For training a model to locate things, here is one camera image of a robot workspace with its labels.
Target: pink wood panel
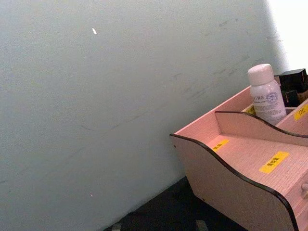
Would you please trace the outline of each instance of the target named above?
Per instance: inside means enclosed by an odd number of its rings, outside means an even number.
[[[216,153],[235,170],[275,189],[294,209],[300,203],[308,205],[301,190],[302,183],[308,181],[308,147],[228,135],[219,135],[207,145],[213,148],[225,139],[229,142]],[[259,169],[279,151],[289,156],[270,174],[260,172]]]
[[[305,230],[308,227],[308,206],[307,203],[303,204],[301,206],[301,210],[294,210],[294,213],[296,212],[296,221],[299,230]]]
[[[282,121],[280,121],[276,127],[283,130],[294,132],[301,135],[308,135],[308,112],[304,114],[299,120],[294,119],[294,114],[301,108],[308,104],[308,100],[305,100],[294,111],[288,114]]]
[[[276,196],[236,176],[200,145],[171,138],[197,197],[250,231],[294,230],[287,208]]]
[[[241,112],[246,112],[248,109],[250,109],[250,107],[253,106],[253,103],[248,105],[246,108],[244,108],[243,110],[241,110]]]
[[[290,114],[292,111],[294,111],[296,107],[286,107],[285,110],[287,112],[287,115]]]
[[[308,146],[308,138],[282,133],[245,113],[216,112],[215,115],[224,134]]]
[[[252,103],[250,86],[234,95],[221,105],[196,119],[175,134],[186,136],[203,142],[210,141],[220,134],[219,126],[214,112],[219,111],[241,111]]]

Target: wooden divider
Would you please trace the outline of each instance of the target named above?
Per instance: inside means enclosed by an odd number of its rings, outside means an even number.
[[[308,135],[308,99],[288,114],[276,127],[289,132]]]
[[[244,112],[215,112],[222,133],[308,146],[308,136],[281,130],[266,121]]]
[[[196,119],[175,134],[199,140],[203,143],[215,138],[220,134],[219,125],[215,117],[215,111],[242,111],[252,104],[250,86],[237,93],[227,101],[212,109],[202,117]]]

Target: scuff mark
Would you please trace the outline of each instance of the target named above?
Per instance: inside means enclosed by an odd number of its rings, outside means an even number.
[[[221,70],[221,71],[216,71],[216,72],[214,72],[213,73],[213,75],[217,75],[217,74],[222,74],[223,72],[225,72],[226,71],[226,69],[223,69],[223,70]]]
[[[249,56],[249,55],[244,55],[244,56],[242,56],[240,62],[244,62],[244,61],[246,61],[247,59],[250,59],[250,56]]]
[[[164,107],[167,107],[169,104],[167,102],[164,102],[163,104],[161,104],[159,107],[157,107],[156,109],[154,109],[153,112],[156,112]]]
[[[91,129],[91,128],[88,128],[88,127],[86,127],[86,126],[84,126],[84,125],[80,125],[82,128],[84,128],[85,130],[90,130],[90,131],[96,131],[95,129]]]
[[[264,61],[264,58],[261,57],[261,58],[259,58],[259,59],[256,59],[255,61],[256,61],[256,62],[261,62],[261,61]]]
[[[279,36],[267,36],[266,39],[278,39]]]
[[[187,99],[198,99],[200,98],[203,94],[206,93],[207,88],[203,88],[202,90],[196,91],[194,94],[192,94],[190,97],[188,97]]]
[[[233,75],[236,71],[237,71],[237,69],[232,69],[232,70],[228,73],[228,76]]]
[[[192,88],[191,88],[191,87],[186,88],[186,89],[183,91],[183,94],[186,94],[187,92],[190,92],[190,91],[192,91]]]
[[[178,76],[182,75],[182,73],[178,73],[176,75],[173,75],[172,78],[174,78],[175,80],[178,80]]]
[[[135,120],[135,119],[138,119],[139,117],[143,116],[143,115],[146,114],[146,113],[148,113],[148,112],[143,112],[143,113],[141,113],[141,114],[139,114],[139,115],[135,115],[133,118],[128,119],[128,120],[126,120],[125,122],[126,122],[126,123],[131,122],[131,121],[133,121],[133,120]]]
[[[121,124],[121,123],[116,124],[116,125],[113,125],[113,126],[111,127],[111,129],[110,129],[110,130],[113,130],[113,129],[115,129],[115,128],[119,127],[119,126],[120,126],[120,124]]]
[[[20,174],[26,172],[28,169],[30,169],[30,167],[26,167],[26,168],[24,168],[23,170],[19,171],[19,172],[17,173],[17,175],[19,176]]]
[[[70,158],[72,158],[74,155],[80,153],[83,149],[85,149],[87,146],[83,146],[81,148],[78,148],[76,151],[72,152],[70,155],[67,156],[66,160],[69,160]]]
[[[228,24],[228,20],[227,21],[224,21],[223,23],[219,24],[219,27],[223,27],[225,26],[226,24]]]
[[[255,62],[253,63],[253,66],[258,65],[258,64],[260,64],[262,62],[264,62],[264,58],[263,57],[261,57],[259,59],[256,59]]]

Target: pale blue wall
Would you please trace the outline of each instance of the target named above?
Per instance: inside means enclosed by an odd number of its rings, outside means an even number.
[[[2,1],[1,230],[96,230],[183,177],[169,133],[272,61],[265,17],[258,0]]]

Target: wavy edge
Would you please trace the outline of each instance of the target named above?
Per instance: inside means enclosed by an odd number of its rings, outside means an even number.
[[[244,115],[247,115],[247,116],[251,116],[254,119],[260,120],[265,125],[271,127],[272,129],[275,129],[275,130],[277,130],[277,131],[279,131],[281,133],[284,133],[284,134],[287,134],[287,135],[290,135],[290,136],[296,136],[296,137],[301,137],[301,138],[308,138],[308,135],[301,135],[301,134],[297,134],[297,133],[293,133],[293,132],[289,132],[289,131],[283,130],[281,128],[276,127],[275,125],[270,124],[269,122],[265,121],[264,119],[262,119],[262,118],[260,118],[260,117],[258,117],[256,115],[247,113],[247,112],[215,111],[215,114],[216,113],[244,114]]]
[[[212,156],[214,156],[227,170],[229,170],[231,173],[233,173],[235,176],[239,177],[241,180],[257,187],[257,188],[260,188],[260,189],[263,189],[265,191],[267,191],[268,193],[271,193],[272,195],[276,196],[281,202],[282,204],[285,206],[285,208],[287,209],[288,213],[289,213],[289,216],[290,216],[290,219],[291,219],[291,222],[293,224],[293,228],[294,228],[294,231],[299,231],[298,229],[298,225],[297,225],[297,221],[296,221],[296,218],[295,218],[295,215],[294,215],[294,211],[290,205],[290,203],[287,201],[287,199],[282,195],[280,194],[278,191],[266,186],[266,185],[263,185],[261,183],[258,183],[248,177],[246,177],[245,175],[243,175],[242,173],[238,172],[237,170],[235,170],[233,167],[231,167],[229,164],[227,164],[227,162],[225,162],[216,152],[214,152],[211,148],[209,148],[208,146],[206,146],[204,143],[198,141],[198,140],[195,140],[195,139],[192,139],[192,138],[188,138],[188,137],[185,137],[185,136],[181,136],[181,135],[176,135],[176,134],[170,134],[170,136],[173,136],[173,137],[176,137],[176,138],[180,138],[180,139],[183,139],[183,140],[187,140],[187,141],[191,141],[193,143],[196,143],[197,145],[201,146],[202,148],[204,148],[206,151],[208,151]]]

